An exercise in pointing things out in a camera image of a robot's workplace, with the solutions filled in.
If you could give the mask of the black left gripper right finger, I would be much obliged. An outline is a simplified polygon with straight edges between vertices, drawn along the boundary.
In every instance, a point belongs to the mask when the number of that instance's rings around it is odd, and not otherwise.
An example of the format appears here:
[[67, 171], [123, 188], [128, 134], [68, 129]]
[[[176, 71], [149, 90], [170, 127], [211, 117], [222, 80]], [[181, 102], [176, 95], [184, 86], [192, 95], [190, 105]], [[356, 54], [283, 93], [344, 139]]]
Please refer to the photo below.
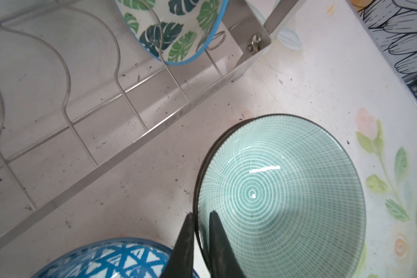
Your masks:
[[209, 219], [209, 262], [212, 278], [245, 278], [217, 212]]

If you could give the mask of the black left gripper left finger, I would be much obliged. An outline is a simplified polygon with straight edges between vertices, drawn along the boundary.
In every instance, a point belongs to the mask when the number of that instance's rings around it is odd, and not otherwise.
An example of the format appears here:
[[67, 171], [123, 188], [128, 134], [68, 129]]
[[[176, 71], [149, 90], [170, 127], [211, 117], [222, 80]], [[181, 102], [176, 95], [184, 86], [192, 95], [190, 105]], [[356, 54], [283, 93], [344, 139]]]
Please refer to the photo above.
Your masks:
[[195, 222], [193, 214], [187, 214], [172, 254], [160, 278], [192, 278]]

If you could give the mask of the mint green striped bowl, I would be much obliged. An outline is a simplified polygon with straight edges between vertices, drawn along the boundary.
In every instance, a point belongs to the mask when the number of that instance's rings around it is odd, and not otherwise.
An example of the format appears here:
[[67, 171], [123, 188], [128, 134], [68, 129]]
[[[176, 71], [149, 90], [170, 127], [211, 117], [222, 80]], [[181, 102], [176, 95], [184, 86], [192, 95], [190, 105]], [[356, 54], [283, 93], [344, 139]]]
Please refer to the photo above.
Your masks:
[[248, 278], [351, 278], [357, 270], [361, 181], [344, 147], [311, 120], [268, 114], [230, 127], [204, 158], [194, 192], [206, 264], [216, 212]]

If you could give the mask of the green leaf pattern bowl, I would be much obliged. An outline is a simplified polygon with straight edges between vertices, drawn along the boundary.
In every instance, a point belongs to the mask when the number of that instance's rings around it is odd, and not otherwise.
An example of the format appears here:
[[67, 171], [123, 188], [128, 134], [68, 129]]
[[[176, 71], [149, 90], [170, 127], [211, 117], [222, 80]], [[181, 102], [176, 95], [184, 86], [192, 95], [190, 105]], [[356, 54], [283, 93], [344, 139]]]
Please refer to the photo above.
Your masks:
[[227, 9], [220, 0], [118, 0], [124, 21], [157, 60], [181, 66], [198, 58], [214, 39]]

